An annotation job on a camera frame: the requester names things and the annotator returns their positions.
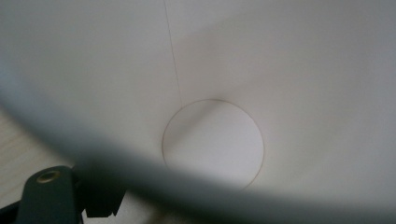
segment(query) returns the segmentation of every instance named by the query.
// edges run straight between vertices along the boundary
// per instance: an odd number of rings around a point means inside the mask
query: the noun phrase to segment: metal screw
[[[59,171],[48,171],[37,178],[37,183],[45,184],[49,183],[52,180],[58,178],[61,175]]]

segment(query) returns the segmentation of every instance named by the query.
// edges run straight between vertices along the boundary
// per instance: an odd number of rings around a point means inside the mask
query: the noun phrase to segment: white surface
[[[5,1],[0,44],[59,105],[157,162],[181,105],[220,99],[265,142],[248,189],[396,209],[395,11],[392,0]]]
[[[171,119],[163,136],[163,157],[170,169],[236,189],[253,181],[263,152],[254,120],[223,101],[187,105]]]

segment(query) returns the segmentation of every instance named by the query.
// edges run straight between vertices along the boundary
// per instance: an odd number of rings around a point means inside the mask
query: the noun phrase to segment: vertical seam
[[[174,47],[173,47],[173,41],[172,41],[172,34],[171,34],[171,28],[170,28],[170,25],[169,25],[169,18],[168,18],[168,9],[166,8],[165,0],[163,0],[163,5],[165,7],[166,23],[168,25],[169,41],[170,41],[170,44],[171,44],[172,57],[173,57],[173,61],[174,61],[175,75],[176,75],[177,87],[178,87],[178,95],[180,97],[180,108],[183,108],[184,105],[183,105],[183,99],[181,97],[180,81],[179,81],[178,73],[177,73],[177,66],[176,66],[176,59],[175,59],[175,53],[174,53]]]

